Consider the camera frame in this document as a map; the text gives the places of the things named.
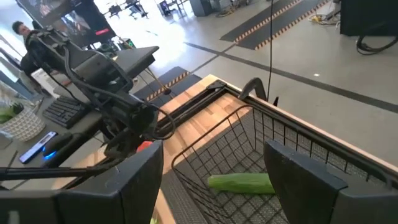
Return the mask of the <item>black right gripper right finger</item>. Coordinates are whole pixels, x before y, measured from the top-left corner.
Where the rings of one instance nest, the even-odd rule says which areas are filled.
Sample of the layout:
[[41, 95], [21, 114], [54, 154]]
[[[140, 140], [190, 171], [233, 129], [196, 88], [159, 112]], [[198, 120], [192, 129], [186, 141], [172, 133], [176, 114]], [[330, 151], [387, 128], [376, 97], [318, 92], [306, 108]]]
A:
[[264, 144], [264, 162], [289, 223], [397, 224], [397, 192], [273, 140]]

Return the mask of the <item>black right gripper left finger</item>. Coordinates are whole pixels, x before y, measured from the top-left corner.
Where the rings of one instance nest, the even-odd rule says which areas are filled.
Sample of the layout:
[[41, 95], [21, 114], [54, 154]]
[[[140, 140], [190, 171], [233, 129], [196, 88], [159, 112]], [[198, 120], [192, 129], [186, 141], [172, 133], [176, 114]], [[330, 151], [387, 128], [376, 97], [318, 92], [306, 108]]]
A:
[[85, 168], [1, 168], [1, 180], [84, 177], [70, 189], [3, 190], [1, 223], [149, 223], [160, 189], [163, 142]]

